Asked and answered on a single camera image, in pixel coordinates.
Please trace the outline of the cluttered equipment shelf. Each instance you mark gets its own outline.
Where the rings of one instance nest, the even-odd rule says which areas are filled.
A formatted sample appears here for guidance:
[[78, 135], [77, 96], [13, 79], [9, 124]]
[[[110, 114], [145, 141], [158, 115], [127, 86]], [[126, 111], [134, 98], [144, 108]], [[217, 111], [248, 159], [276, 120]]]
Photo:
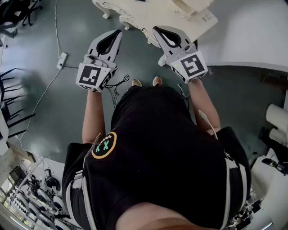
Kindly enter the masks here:
[[0, 214], [20, 229], [81, 230], [62, 198], [64, 164], [18, 157], [0, 164]]

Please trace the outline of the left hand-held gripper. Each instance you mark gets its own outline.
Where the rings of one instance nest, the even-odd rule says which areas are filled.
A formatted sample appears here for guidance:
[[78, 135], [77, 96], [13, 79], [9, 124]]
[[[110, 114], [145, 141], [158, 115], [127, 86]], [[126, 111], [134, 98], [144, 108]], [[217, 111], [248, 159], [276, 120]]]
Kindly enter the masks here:
[[114, 61], [118, 55], [122, 35], [122, 31], [117, 29], [108, 31], [92, 41], [88, 54], [78, 67], [78, 86], [93, 92], [102, 92], [118, 69]]

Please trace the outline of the white power strip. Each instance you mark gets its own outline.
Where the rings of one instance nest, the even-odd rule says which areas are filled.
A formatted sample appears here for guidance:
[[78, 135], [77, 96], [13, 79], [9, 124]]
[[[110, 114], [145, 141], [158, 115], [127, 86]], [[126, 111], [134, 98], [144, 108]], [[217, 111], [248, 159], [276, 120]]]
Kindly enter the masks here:
[[62, 54], [60, 55], [58, 64], [57, 64], [57, 66], [56, 66], [59, 70], [61, 70], [61, 69], [64, 67], [64, 64], [65, 64], [65, 61], [66, 61], [66, 59], [67, 59], [67, 56], [68, 56], [67, 53], [62, 53]]

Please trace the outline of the person's left forearm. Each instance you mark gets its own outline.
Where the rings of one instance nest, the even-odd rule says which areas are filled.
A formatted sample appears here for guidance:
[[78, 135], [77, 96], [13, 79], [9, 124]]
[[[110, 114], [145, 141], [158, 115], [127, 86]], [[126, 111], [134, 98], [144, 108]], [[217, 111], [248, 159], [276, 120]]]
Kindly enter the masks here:
[[105, 136], [102, 95], [89, 90], [82, 128], [82, 142], [84, 144], [93, 143], [97, 138]]

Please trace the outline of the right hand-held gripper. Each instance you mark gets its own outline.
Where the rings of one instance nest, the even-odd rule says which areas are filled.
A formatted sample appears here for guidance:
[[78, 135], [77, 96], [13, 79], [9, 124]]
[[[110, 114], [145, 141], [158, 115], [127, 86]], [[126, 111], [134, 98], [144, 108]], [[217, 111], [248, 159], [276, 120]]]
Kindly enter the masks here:
[[[208, 72], [201, 51], [196, 49], [194, 43], [190, 43], [182, 30], [169, 26], [154, 26], [153, 34], [168, 56], [165, 63], [185, 84], [202, 78]], [[184, 41], [188, 45], [180, 49]]]

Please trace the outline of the white paper roll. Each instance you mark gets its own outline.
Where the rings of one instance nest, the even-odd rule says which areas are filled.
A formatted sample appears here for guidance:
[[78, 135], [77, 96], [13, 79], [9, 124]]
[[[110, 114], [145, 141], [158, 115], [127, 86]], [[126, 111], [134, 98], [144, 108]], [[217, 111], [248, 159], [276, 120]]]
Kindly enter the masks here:
[[288, 129], [288, 111], [274, 104], [268, 106], [266, 120], [283, 132], [286, 132]]
[[279, 131], [275, 128], [271, 129], [269, 133], [270, 139], [277, 141], [280, 144], [287, 144], [287, 137], [282, 131]]

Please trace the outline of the black t-shirt with round logo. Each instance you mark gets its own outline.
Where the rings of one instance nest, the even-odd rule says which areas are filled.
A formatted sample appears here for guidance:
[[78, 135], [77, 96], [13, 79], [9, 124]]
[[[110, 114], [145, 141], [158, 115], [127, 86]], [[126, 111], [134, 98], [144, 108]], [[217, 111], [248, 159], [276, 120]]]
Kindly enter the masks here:
[[115, 230], [118, 218], [143, 202], [220, 229], [251, 188], [248, 159], [232, 128], [214, 136], [201, 130], [179, 93], [162, 86], [129, 88], [110, 133], [95, 144], [68, 145], [63, 190], [70, 190], [76, 222], [91, 230], [76, 175], [86, 180], [97, 230]]

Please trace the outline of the black office chair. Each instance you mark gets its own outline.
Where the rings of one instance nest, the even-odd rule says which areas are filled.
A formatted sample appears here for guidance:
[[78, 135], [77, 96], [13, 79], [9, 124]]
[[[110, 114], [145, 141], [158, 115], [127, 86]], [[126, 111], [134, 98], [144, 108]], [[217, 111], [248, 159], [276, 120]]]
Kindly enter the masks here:
[[0, 0], [0, 27], [12, 28], [22, 22], [32, 26], [31, 15], [36, 10], [42, 10], [42, 0]]

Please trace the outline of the person's right forearm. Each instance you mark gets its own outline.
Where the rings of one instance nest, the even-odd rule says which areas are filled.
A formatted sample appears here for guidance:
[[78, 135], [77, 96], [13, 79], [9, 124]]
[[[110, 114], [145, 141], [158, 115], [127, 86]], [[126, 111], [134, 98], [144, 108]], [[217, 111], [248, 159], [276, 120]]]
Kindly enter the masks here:
[[200, 79], [188, 83], [197, 126], [214, 135], [221, 130], [218, 113]]

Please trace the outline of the white ornate table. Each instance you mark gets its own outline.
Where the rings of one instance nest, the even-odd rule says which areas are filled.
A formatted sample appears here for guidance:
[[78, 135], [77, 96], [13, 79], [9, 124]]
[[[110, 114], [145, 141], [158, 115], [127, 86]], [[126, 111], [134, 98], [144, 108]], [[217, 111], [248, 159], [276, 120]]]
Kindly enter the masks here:
[[159, 47], [153, 35], [154, 26], [169, 26], [182, 30], [194, 42], [218, 23], [218, 19], [209, 22], [189, 21], [191, 14], [200, 12], [214, 0], [92, 0], [93, 4], [104, 12], [108, 19], [113, 10], [119, 14], [119, 21], [129, 30], [133, 26], [141, 30], [149, 44]]

